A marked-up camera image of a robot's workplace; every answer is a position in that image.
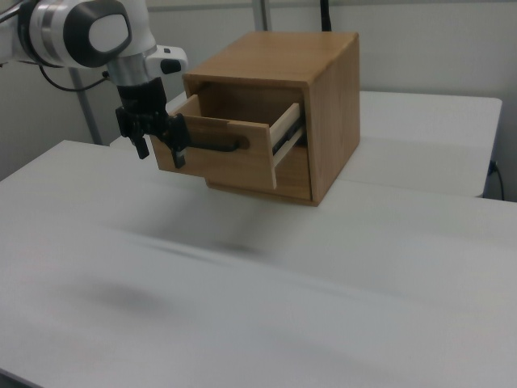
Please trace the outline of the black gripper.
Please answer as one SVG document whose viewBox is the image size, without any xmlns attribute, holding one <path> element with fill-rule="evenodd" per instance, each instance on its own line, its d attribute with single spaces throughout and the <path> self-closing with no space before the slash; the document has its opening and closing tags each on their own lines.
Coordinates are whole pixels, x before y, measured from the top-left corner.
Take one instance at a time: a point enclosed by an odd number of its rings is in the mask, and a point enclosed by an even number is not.
<svg viewBox="0 0 517 388">
<path fill-rule="evenodd" d="M 120 134 L 130 139 L 139 159 L 149 156 L 144 135 L 155 136 L 172 152 L 174 167 L 186 164 L 190 135 L 182 114 L 166 111 L 166 92 L 160 78 L 135 86 L 117 86 L 122 105 L 116 109 Z"/>
</svg>

